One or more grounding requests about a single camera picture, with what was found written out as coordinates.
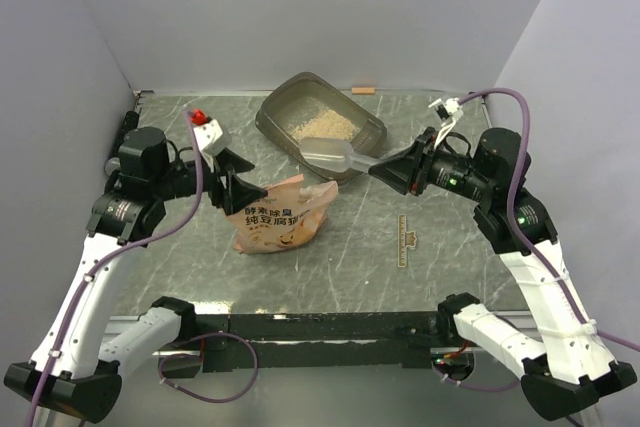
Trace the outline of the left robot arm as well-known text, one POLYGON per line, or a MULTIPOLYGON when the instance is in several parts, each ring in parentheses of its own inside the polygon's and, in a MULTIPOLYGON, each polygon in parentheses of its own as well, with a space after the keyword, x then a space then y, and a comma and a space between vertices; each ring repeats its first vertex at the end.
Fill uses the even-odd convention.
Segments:
POLYGON ((81 422, 99 423, 113 409, 125 378, 165 345, 189 347, 198 333, 193 304, 162 297, 131 327, 105 342, 110 315, 144 248, 161 240, 155 229, 166 202, 202 196, 235 214, 266 195, 240 179, 253 164, 233 153, 229 133, 216 120, 188 129, 194 157, 181 158, 155 127, 129 131, 104 193, 91 211, 77 272, 40 346, 26 362, 11 364, 10 390, 81 422))

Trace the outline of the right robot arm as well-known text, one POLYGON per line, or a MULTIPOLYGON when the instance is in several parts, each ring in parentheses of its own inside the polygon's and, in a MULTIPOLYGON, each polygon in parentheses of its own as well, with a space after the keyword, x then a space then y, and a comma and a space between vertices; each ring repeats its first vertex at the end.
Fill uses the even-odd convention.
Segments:
POLYGON ((401 194, 436 186, 475 202, 473 219, 513 276, 540 335, 534 340, 468 293, 439 303, 435 335, 475 344, 520 381, 531 407, 548 421, 578 413, 637 380, 615 359, 588 318, 544 205, 523 186, 530 164, 520 136, 490 128, 473 154, 438 142, 428 128, 407 149, 367 162, 367 172, 401 194))

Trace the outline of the clear plastic scoop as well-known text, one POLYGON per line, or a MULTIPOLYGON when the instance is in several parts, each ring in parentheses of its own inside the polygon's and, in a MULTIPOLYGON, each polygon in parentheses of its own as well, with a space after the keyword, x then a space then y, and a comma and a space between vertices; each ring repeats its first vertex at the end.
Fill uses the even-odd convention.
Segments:
POLYGON ((380 159, 357 153, 350 142, 341 139, 304 138, 299 151, 310 165, 337 173, 348 170, 368 173, 381 163, 380 159))

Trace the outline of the pink cat litter bag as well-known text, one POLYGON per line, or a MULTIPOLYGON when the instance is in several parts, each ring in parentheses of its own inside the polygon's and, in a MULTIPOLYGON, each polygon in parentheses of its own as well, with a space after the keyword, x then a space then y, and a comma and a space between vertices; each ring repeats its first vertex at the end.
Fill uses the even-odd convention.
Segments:
POLYGON ((234 250, 266 254, 291 250, 309 242, 327 219, 339 193, 336 181, 303 186, 304 175, 266 188, 267 196, 226 219, 236 228, 234 250))

